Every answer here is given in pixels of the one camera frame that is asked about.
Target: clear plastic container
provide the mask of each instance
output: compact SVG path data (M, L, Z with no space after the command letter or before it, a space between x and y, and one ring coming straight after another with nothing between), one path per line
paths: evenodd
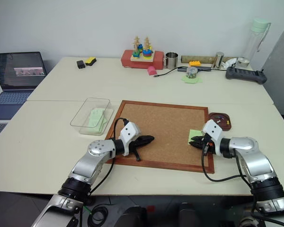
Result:
M236 62L236 68L247 68L255 52L259 52L260 45L264 41L271 23L264 19L256 18L249 32L247 45Z
M114 110L109 99L87 98L71 121L80 134L102 135Z

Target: water bottle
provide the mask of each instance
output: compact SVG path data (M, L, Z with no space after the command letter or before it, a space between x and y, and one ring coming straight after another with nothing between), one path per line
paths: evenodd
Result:
M245 69L248 67L250 60L254 56L255 52L260 51L260 45L264 41L271 23L265 19L256 18L253 21L250 29L248 43L242 55L238 57L236 62L236 68Z

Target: laptop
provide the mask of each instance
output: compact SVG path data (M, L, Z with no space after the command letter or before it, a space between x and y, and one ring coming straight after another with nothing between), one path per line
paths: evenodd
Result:
M0 120L10 120L45 76L40 52L0 53Z

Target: cork board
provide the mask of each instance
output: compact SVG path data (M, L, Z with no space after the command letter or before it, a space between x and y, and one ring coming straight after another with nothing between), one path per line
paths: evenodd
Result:
M134 154L117 156L119 165L143 166L202 172L202 151L187 144L189 130L201 130L208 120L208 108L187 105L168 105L123 100L106 139L113 136L114 123L124 117L137 124L141 135L155 137L150 144L138 148L141 161ZM123 128L123 121L116 126L116 138ZM205 157L207 173L214 173L213 156Z

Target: laptop screen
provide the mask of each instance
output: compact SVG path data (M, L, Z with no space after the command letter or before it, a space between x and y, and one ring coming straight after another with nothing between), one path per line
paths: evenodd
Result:
M2 90L34 89L45 76L40 52L0 53Z

